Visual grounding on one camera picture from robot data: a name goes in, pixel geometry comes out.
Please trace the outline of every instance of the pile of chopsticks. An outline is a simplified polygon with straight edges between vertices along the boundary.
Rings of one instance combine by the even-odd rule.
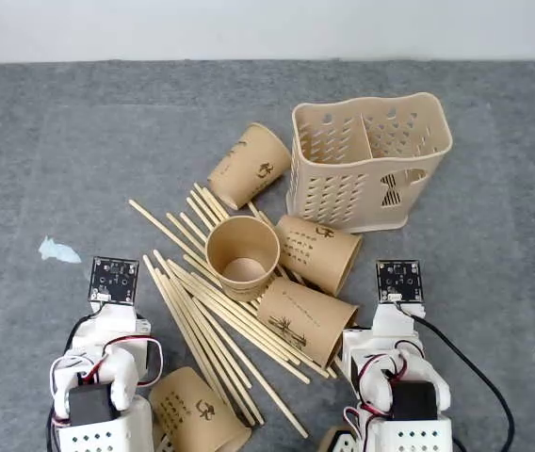
[[[186,202],[210,233],[213,228],[230,215],[207,188],[198,184],[194,184],[194,188],[196,191],[190,191],[191,196],[186,198]],[[305,384],[309,384],[310,380],[297,368],[301,363],[306,364],[324,378],[336,378],[334,371],[330,367],[326,370],[322,369],[303,352],[288,344],[283,338],[262,324],[257,319],[261,298],[250,303],[238,303],[224,295],[220,290],[219,280],[204,259],[204,243],[207,240],[207,233],[185,213],[180,213],[179,217],[188,229],[171,213],[167,213],[167,219],[187,242],[153,217],[139,203],[133,200],[130,200],[129,203],[178,245],[185,253],[184,260],[196,270],[186,271],[172,260],[166,260],[158,250],[153,251],[158,266],[153,264],[149,256],[143,256],[144,263],[184,336],[207,384],[223,399],[226,405],[234,409],[226,394],[227,390],[249,425],[256,425],[255,420],[261,425],[264,424],[261,413],[247,392],[247,389],[251,388],[251,382],[234,359],[233,352],[259,381],[301,436],[307,438],[307,431],[295,415],[286,407],[262,374],[218,323],[216,317],[238,331],[284,370]],[[258,211],[252,202],[249,203],[249,207],[257,218],[273,227],[268,217],[263,212]],[[280,266],[277,266],[276,271],[280,276],[289,279],[286,271]],[[293,277],[299,283],[304,283],[298,274],[293,273]]]

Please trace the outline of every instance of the paper scrap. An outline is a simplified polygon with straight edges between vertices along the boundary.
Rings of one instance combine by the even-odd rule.
[[[61,243],[55,243],[54,239],[48,238],[48,236],[45,236],[38,251],[41,254],[41,259],[44,261],[50,257],[54,257],[60,262],[67,262],[69,264],[81,263],[79,254],[73,248]]]

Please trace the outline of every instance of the circuit board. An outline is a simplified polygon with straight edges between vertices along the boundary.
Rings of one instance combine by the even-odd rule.
[[[418,261],[377,261],[377,285],[381,303],[423,302]]]
[[[89,278],[89,301],[134,304],[139,261],[94,257]]]

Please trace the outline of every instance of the plastic utensil holder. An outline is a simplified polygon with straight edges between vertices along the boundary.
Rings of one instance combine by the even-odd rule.
[[[400,228],[452,146],[426,92],[293,110],[289,215],[349,233]]]

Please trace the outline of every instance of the paper cup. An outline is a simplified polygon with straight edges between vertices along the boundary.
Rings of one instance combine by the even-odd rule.
[[[286,146],[265,125],[249,125],[208,177],[209,186],[237,210],[290,168]]]
[[[263,221],[231,217],[211,232],[205,255],[225,294],[236,301],[251,301],[271,280],[280,257],[280,242]]]
[[[360,235],[289,215],[280,218],[276,234],[282,246],[282,266],[296,271],[324,292],[338,295],[362,244]]]
[[[357,306],[303,285],[276,278],[259,305],[259,320],[322,367],[341,347],[343,330]]]
[[[149,398],[177,452],[235,452],[251,437],[251,429],[190,367],[159,381]]]

